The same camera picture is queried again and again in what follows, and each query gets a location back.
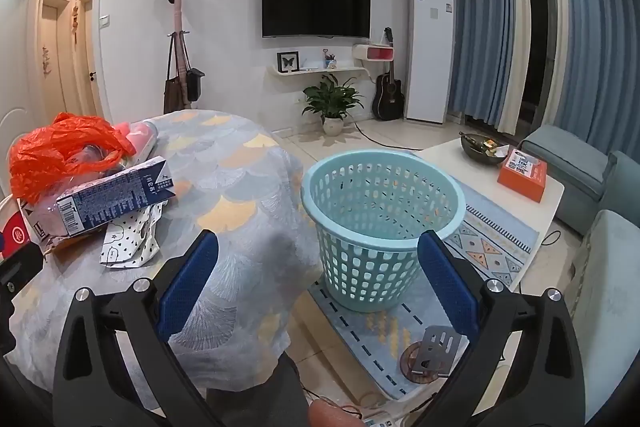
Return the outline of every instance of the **person's finger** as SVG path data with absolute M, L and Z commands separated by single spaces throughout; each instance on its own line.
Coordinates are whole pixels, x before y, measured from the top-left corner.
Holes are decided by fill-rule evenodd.
M 364 427 L 364 423 L 353 414 L 329 405 L 324 400 L 313 400 L 308 415 L 311 427 Z

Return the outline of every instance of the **blue curtain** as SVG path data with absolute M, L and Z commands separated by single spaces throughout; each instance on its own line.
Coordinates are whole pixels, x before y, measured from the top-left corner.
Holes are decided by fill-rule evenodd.
M 511 72 L 515 0 L 456 0 L 449 110 L 497 125 Z
M 569 0 L 569 48 L 555 124 L 640 161 L 640 0 Z

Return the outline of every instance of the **potted plant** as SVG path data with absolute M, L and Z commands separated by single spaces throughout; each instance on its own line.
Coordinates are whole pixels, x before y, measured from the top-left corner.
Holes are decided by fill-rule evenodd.
M 322 128 L 327 136 L 338 136 L 342 132 L 342 119 L 347 116 L 349 109 L 356 105 L 364 108 L 358 91 L 349 85 L 353 78 L 340 85 L 334 74 L 324 74 L 320 86 L 307 87 L 303 91 L 308 105 L 302 114 L 307 111 L 320 113 Z

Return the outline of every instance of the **white floor-standing air conditioner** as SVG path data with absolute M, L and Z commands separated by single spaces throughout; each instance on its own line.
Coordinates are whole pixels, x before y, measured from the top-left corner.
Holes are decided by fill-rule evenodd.
M 442 124 L 447 114 L 454 47 L 454 0 L 411 0 L 408 120 Z

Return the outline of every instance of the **picture frame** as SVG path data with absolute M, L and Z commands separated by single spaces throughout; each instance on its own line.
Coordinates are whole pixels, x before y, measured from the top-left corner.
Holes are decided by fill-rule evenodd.
M 280 73 L 296 73 L 300 71 L 300 55 L 298 52 L 278 53 L 278 71 Z

